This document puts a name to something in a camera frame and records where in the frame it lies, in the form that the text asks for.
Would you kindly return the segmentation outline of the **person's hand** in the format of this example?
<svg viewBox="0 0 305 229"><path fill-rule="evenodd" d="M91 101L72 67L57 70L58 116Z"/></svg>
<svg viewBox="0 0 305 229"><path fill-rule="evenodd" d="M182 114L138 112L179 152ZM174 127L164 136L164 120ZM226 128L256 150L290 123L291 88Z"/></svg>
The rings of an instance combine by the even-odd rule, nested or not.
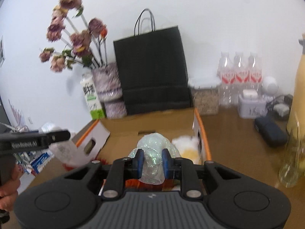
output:
<svg viewBox="0 0 305 229"><path fill-rule="evenodd" d="M20 186L20 177L22 173L18 165L15 165L11 173L11 178L1 186L0 195L1 195L1 210L11 211L15 200L18 197L18 188Z"/></svg>

